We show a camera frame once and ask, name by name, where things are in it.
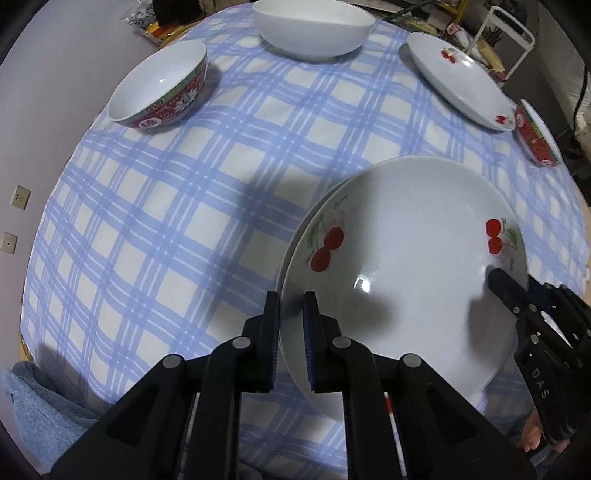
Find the red patterned bowl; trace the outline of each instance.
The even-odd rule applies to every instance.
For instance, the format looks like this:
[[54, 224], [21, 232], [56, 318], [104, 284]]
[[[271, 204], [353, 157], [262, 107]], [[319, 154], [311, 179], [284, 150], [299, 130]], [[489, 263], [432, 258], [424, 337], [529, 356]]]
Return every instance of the red patterned bowl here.
[[515, 110], [517, 138], [530, 158], [542, 167], [554, 167], [562, 160], [556, 140], [538, 112], [525, 100]]
[[131, 128], [170, 125], [191, 110], [206, 71], [207, 48], [202, 42], [174, 43], [129, 72], [111, 96], [107, 115]]

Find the tablecloth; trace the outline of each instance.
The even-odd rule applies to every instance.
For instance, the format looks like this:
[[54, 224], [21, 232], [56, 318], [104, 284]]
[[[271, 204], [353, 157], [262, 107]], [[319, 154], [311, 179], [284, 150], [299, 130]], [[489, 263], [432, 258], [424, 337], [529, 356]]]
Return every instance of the tablecloth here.
[[[378, 22], [331, 63], [280, 56], [250, 5], [191, 30], [210, 60], [197, 108], [153, 131], [103, 111], [51, 194], [31, 253], [21, 330], [74, 401], [102, 411], [169, 352], [205, 355], [262, 311], [299, 222], [332, 186], [384, 159], [430, 154], [475, 169], [516, 212], [530, 273], [584, 289], [589, 247], [565, 166], [538, 168], [511, 132], [461, 116], [417, 74], [408, 33]], [[513, 363], [481, 410], [530, 408]], [[243, 400], [240, 457], [274, 475], [346, 473], [344, 428], [279, 359], [275, 390]]]

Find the human hand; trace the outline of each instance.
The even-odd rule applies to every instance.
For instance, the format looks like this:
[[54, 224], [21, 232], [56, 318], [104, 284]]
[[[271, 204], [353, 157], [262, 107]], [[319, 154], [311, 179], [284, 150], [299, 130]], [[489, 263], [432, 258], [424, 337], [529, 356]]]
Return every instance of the human hand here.
[[[521, 440], [519, 443], [523, 447], [523, 450], [527, 453], [530, 450], [535, 450], [540, 446], [540, 442], [542, 441], [542, 435], [544, 434], [544, 429], [542, 428], [542, 422], [540, 420], [540, 415], [538, 411], [535, 409], [532, 411], [530, 417], [525, 422], [525, 426], [521, 431]], [[564, 449], [568, 447], [570, 440], [565, 440], [560, 442], [558, 445], [552, 445], [552, 448], [556, 450], [558, 453], [564, 452]]]

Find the power socket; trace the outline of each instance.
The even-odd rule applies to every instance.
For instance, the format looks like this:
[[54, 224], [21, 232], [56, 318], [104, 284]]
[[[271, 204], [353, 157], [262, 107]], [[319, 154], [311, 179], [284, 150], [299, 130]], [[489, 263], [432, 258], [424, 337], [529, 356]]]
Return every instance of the power socket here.
[[17, 236], [4, 232], [0, 239], [0, 251], [6, 254], [14, 255], [14, 249], [17, 245]]
[[27, 202], [29, 201], [29, 197], [31, 196], [31, 190], [26, 189], [25, 187], [21, 187], [17, 185], [17, 188], [14, 189], [14, 195], [12, 195], [12, 200], [10, 205], [16, 208], [20, 208], [24, 210], [27, 208]]

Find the green leaf print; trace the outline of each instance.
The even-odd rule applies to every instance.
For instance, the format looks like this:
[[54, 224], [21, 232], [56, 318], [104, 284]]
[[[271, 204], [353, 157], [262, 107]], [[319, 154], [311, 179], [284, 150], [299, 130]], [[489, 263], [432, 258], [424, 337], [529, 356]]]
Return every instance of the green leaf print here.
[[318, 227], [320, 222], [316, 222], [308, 234], [308, 248], [313, 248], [316, 245], [316, 237], [318, 236]]
[[519, 241], [519, 236], [517, 232], [513, 230], [511, 227], [509, 227], [507, 229], [507, 236], [511, 239], [511, 242], [513, 243], [513, 248], [517, 250], [517, 242]]

